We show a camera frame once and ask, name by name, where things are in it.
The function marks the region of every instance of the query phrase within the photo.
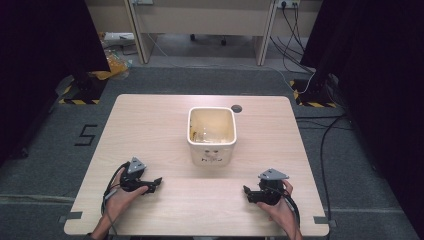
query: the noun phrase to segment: human hand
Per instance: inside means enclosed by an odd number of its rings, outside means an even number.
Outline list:
[[[291,195],[293,192],[293,186],[285,179],[282,180],[286,191]],[[276,222],[286,233],[287,236],[292,240],[302,239],[299,226],[295,215],[284,197],[281,197],[280,201],[274,206],[268,205],[264,202],[258,202],[258,207],[269,214],[269,220]]]
[[[91,233],[91,238],[93,239],[103,239],[112,224],[121,216],[125,210],[130,206],[130,204],[140,195],[145,193],[149,187],[143,186],[137,188],[132,192],[124,191],[119,183],[121,179],[121,174],[125,170],[125,168],[121,168],[112,183],[113,186],[110,189],[112,193],[111,197],[106,202],[106,207],[103,216],[100,218],[99,223],[97,224],[94,231]]]

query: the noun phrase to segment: white box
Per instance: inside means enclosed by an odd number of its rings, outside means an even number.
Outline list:
[[[233,111],[224,107],[190,109],[187,141],[195,165],[227,165],[237,141]]]

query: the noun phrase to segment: wrist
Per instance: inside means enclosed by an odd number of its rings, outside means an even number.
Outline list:
[[[110,222],[109,218],[103,215],[97,223],[96,228],[91,233],[90,237],[95,240],[104,239],[108,235],[111,226],[112,223]]]
[[[284,229],[284,231],[286,232],[287,237],[290,240],[302,240],[303,239],[302,233],[300,232],[300,229],[298,227],[296,227],[296,229],[292,229],[291,231],[288,231],[286,229]]]

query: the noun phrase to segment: electrical cord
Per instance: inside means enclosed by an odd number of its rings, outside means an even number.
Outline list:
[[[292,71],[292,70],[290,70],[289,68],[287,68],[287,66],[286,66],[286,63],[285,63],[285,61],[284,61],[284,57],[286,57],[286,58],[288,58],[288,59],[290,59],[290,61],[292,61],[294,64],[296,64],[297,66],[299,66],[300,68],[302,68],[303,70],[305,70],[306,72],[308,72],[308,73],[313,73],[309,68],[307,68],[307,67],[305,67],[305,66],[303,66],[303,65],[301,65],[300,63],[299,63],[299,61],[298,60],[296,60],[293,56],[291,56],[289,53],[287,53],[287,51],[286,50],[291,50],[291,51],[293,51],[293,52],[296,52],[296,51],[294,51],[294,50],[292,50],[292,49],[290,49],[289,47],[288,47],[288,45],[285,45],[285,44],[283,44],[282,42],[281,42],[281,40],[279,40],[280,41],[280,43],[285,47],[285,50],[283,50],[275,41],[274,41],[274,39],[272,38],[272,37],[270,37],[270,39],[271,39],[271,41],[272,41],[272,43],[274,44],[274,46],[275,46],[275,48],[283,55],[283,65],[284,65],[284,67],[287,69],[287,71],[289,71],[289,72],[292,72],[292,73],[303,73],[303,72],[296,72],[296,71]]]
[[[296,50],[291,49],[290,47],[286,46],[283,41],[281,41],[280,37],[277,36],[278,41],[280,42],[281,45],[283,45],[283,47],[287,47],[287,50],[292,51],[293,53],[299,54],[300,56],[303,56],[303,53],[300,53]]]
[[[297,226],[300,228],[299,208],[297,207],[297,205],[294,202],[293,198],[291,197],[290,193],[286,189],[284,189],[283,192],[280,192],[278,189],[274,189],[274,188],[269,187],[269,186],[265,186],[265,188],[280,194],[285,199],[285,201],[287,201],[289,208],[294,212],[294,216],[295,216],[295,219],[296,219]]]
[[[316,124],[318,126],[322,126],[323,128],[328,128],[329,126],[321,124],[321,123],[317,123],[317,122],[313,122],[313,121],[306,121],[306,120],[300,120],[297,121],[298,123],[312,123],[312,124]],[[342,128],[342,127],[333,127],[335,129],[340,129],[340,130],[353,130],[352,128]]]
[[[322,181],[324,184],[324,191],[325,191],[325,198],[326,198],[326,202],[327,202],[327,211],[328,211],[328,221],[330,222],[332,220],[331,217],[331,205],[330,205],[330,197],[328,194],[328,186],[327,186],[327,180],[325,179],[325,169],[324,169],[324,159],[323,159],[323,149],[324,149],[324,140],[325,140],[325,136],[327,135],[327,133],[330,131],[330,129],[342,118],[344,118],[346,116],[346,114],[342,114],[341,116],[339,116],[338,118],[336,118],[329,126],[328,128],[325,130],[324,135],[322,136],[321,139],[321,146],[320,146],[320,165],[321,165],[321,176],[322,176]],[[331,234],[331,229],[328,232],[327,235],[327,240],[330,239],[330,234]]]
[[[296,119],[320,119],[320,118],[339,118],[343,115],[337,115],[337,116],[318,116],[318,117],[295,117]]]
[[[115,184],[115,185],[112,186],[112,183],[115,180],[115,177],[118,174],[119,170],[121,170],[121,168],[123,168],[123,167],[125,167],[125,164],[122,164],[118,169],[116,169],[115,173],[113,173],[112,178],[110,179],[110,181],[109,181],[109,183],[106,187],[106,190],[103,193],[103,199],[102,199],[102,204],[101,204],[101,214],[104,215],[106,213],[106,216],[108,217],[108,219],[110,221],[111,228],[112,228],[112,230],[113,230],[113,232],[116,236],[118,235],[118,232],[116,231],[115,226],[114,226],[115,221],[112,220],[112,218],[109,215],[109,212],[107,211],[106,202],[109,198],[109,195],[114,193],[114,192],[111,192],[111,189],[120,185],[118,183],[118,184]]]
[[[299,40],[299,45],[302,48],[303,52],[305,52],[305,48],[303,47],[302,44],[302,39],[300,38],[300,33],[299,33],[299,24],[298,24],[298,19],[299,19],[299,5],[297,5],[297,3],[294,3],[294,19],[295,19],[295,29],[297,32],[297,38]]]
[[[295,39],[295,41],[299,44],[299,46],[302,48],[302,50],[303,51],[305,51],[305,49],[303,48],[303,45],[302,45],[302,42],[300,41],[300,38],[298,38],[297,36],[296,36],[296,33],[295,33],[295,31],[296,31],[296,29],[295,28],[292,28],[292,26],[291,26],[291,24],[290,24],[290,21],[289,21],[289,19],[287,18],[287,16],[286,16],[286,13],[285,13],[285,9],[286,9],[286,2],[282,2],[281,3],[281,8],[282,8],[282,10],[283,10],[283,17],[284,17],[284,19],[286,20],[286,22],[287,22],[287,25],[289,26],[289,28],[290,28],[290,32],[292,33],[292,37],[294,36],[294,39]],[[295,8],[295,26],[294,27],[296,27],[297,26],[297,13],[296,13],[296,8]]]

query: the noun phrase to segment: wall socket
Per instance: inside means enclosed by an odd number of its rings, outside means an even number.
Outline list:
[[[300,0],[279,0],[277,8],[282,8],[281,7],[282,2],[286,2],[286,8],[285,9],[295,8],[295,4],[297,4],[296,8],[298,8],[299,5],[300,5]]]

